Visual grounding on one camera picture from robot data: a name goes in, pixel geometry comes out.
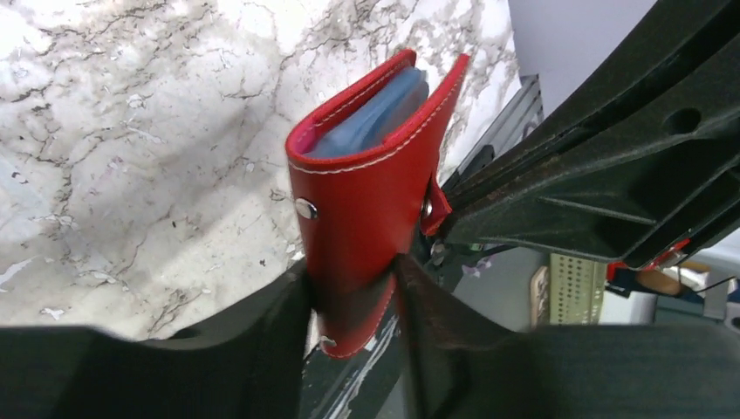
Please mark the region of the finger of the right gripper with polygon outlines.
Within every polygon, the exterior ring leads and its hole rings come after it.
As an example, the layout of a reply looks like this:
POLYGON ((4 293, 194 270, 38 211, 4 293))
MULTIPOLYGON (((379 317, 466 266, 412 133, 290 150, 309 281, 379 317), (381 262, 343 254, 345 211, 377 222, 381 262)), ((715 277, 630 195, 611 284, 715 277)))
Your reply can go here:
POLYGON ((461 182, 447 244, 643 268, 739 226, 739 4, 659 1, 515 147, 461 182))

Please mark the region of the red leather card holder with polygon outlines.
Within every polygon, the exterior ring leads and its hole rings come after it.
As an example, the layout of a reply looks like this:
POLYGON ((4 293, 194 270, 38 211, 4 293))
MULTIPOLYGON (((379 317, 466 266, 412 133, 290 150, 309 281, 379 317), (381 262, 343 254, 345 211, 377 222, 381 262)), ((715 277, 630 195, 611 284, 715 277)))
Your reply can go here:
POLYGON ((421 107, 378 146, 315 158, 328 133, 415 66, 405 49, 309 113, 285 141, 291 189, 316 292, 321 348, 336 359, 358 353, 392 300, 390 265, 413 236, 435 234, 451 208, 436 177, 440 147, 465 80, 460 55, 421 107))

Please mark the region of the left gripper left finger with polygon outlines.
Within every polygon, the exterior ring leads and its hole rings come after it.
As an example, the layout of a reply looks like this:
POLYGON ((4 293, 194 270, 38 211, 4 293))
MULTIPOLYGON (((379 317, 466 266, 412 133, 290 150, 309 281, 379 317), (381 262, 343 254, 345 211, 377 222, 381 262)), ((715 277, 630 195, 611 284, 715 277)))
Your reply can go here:
POLYGON ((305 263, 163 340, 88 326, 1 331, 4 418, 295 418, 310 318, 305 263))

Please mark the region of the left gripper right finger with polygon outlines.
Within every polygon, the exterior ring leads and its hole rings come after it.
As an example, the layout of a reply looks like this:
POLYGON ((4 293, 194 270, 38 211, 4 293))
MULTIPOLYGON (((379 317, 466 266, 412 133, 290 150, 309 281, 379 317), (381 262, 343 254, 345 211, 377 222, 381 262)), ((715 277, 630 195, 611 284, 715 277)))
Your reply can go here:
POLYGON ((724 326, 517 333, 394 261, 411 418, 736 418, 739 337, 724 326))

